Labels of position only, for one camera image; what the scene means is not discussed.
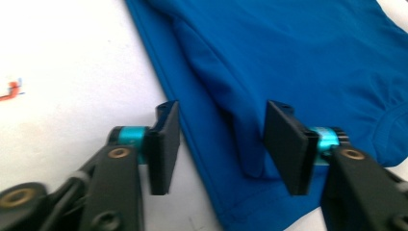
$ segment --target cable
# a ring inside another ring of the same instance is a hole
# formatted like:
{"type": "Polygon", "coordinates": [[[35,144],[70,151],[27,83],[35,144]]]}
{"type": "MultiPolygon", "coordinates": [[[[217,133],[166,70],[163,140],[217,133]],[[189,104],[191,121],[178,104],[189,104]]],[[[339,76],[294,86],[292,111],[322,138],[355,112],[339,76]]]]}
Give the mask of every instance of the cable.
{"type": "Polygon", "coordinates": [[[51,214],[45,220],[39,231],[53,231],[55,230],[58,221],[61,219],[62,215],[66,209],[80,196],[83,191],[84,185],[78,179],[73,179],[71,187],[62,196],[61,200],[55,205],[51,214]]]}

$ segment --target screw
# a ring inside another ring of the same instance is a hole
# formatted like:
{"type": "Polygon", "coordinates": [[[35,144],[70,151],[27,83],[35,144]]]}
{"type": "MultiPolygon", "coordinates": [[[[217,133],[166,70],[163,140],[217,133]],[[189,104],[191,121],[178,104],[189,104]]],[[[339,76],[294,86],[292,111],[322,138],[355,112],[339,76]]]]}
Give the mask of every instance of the screw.
{"type": "Polygon", "coordinates": [[[30,201],[35,196],[35,190],[26,188],[14,190],[0,198],[0,207],[12,208],[30,201]]]}
{"type": "Polygon", "coordinates": [[[111,158],[122,158],[129,155],[130,151],[127,148],[116,148],[109,152],[109,157],[111,158]]]}
{"type": "Polygon", "coordinates": [[[108,211],[97,215],[92,221],[92,231],[119,231],[120,216],[118,212],[108,211]]]}
{"type": "Polygon", "coordinates": [[[361,161],[366,158],[363,153],[352,149],[343,149],[341,153],[347,158],[357,161],[361,161]]]}

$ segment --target red mark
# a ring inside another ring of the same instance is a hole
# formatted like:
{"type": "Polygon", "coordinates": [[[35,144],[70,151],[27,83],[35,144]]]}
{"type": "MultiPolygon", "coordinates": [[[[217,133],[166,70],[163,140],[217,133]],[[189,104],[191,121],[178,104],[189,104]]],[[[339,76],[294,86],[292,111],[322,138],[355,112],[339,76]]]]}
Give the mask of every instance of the red mark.
{"type": "Polygon", "coordinates": [[[13,99],[20,92],[20,86],[18,85],[17,82],[11,82],[9,83],[9,86],[10,86],[10,93],[8,95],[0,96],[0,101],[13,99]]]}

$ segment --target blue fabric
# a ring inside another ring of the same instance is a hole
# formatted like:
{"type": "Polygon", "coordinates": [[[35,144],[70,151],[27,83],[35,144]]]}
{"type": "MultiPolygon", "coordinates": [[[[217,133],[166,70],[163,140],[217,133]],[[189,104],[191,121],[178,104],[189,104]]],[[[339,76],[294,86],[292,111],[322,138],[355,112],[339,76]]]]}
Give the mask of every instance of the blue fabric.
{"type": "Polygon", "coordinates": [[[393,166],[408,153],[408,36],[373,0],[127,0],[225,230],[282,230],[319,205],[291,197],[262,145],[268,99],[339,126],[393,166]]]}

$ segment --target white table surface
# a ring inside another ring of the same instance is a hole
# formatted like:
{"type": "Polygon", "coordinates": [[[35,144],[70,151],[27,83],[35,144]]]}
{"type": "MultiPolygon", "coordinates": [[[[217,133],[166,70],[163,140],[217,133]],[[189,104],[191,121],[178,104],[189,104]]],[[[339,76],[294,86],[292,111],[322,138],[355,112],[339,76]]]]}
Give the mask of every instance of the white table surface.
{"type": "MultiPolygon", "coordinates": [[[[381,0],[408,31],[408,3],[381,0]]],[[[105,143],[118,125],[153,125],[166,101],[121,0],[0,0],[0,191],[42,182],[50,192],[105,143]]],[[[408,179],[408,161],[396,172],[408,179]]],[[[166,196],[148,194],[146,231],[221,230],[182,138],[166,196]]],[[[325,230],[319,209],[288,230],[325,230]]]]}

